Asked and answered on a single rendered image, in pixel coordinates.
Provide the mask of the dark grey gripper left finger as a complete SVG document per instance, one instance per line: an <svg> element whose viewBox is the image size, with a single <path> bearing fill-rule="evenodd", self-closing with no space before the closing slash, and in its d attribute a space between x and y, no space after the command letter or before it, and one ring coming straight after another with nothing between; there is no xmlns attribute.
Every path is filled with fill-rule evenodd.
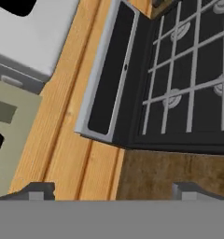
<svg viewBox="0 0 224 239"><path fill-rule="evenodd" d="M54 182L30 182L21 190L0 196L0 201L54 201L55 200Z"/></svg>

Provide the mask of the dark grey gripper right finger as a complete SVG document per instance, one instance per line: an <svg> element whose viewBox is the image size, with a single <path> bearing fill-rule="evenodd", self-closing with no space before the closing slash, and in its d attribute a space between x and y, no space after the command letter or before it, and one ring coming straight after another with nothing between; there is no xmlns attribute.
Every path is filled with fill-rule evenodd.
<svg viewBox="0 0 224 239"><path fill-rule="evenodd" d="M179 201L224 201L224 196L207 191L194 182L174 182L172 184L172 199Z"/></svg>

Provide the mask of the light wooden cupboard front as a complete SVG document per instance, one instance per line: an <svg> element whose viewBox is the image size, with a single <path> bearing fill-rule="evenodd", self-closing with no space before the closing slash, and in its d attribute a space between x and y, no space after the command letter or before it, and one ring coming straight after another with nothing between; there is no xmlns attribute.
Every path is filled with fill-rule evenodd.
<svg viewBox="0 0 224 239"><path fill-rule="evenodd" d="M32 181L53 181L58 200L74 200L85 172L91 141L74 133L91 65L110 0L80 0L52 79L26 141L11 192Z"/></svg>

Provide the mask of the olive grey panel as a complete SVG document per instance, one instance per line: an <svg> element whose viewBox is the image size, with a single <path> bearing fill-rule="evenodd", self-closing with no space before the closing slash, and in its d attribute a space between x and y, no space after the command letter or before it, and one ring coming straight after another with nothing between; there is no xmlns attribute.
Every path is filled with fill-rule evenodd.
<svg viewBox="0 0 224 239"><path fill-rule="evenodd" d="M7 194L41 97L0 81L0 196Z"/></svg>

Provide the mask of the black hob with grey grates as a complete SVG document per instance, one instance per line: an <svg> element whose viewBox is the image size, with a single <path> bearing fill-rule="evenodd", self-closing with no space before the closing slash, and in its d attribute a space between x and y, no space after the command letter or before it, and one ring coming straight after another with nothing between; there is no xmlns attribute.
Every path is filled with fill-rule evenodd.
<svg viewBox="0 0 224 239"><path fill-rule="evenodd" d="M129 69L114 140L224 155L224 0L172 0Z"/></svg>

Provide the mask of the silver oven door, black window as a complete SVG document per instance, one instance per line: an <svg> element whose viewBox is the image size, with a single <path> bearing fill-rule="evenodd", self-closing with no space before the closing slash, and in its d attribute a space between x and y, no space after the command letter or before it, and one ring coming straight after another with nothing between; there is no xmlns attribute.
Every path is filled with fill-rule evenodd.
<svg viewBox="0 0 224 239"><path fill-rule="evenodd" d="M111 0L75 126L84 137L112 142L138 17L127 0Z"/></svg>

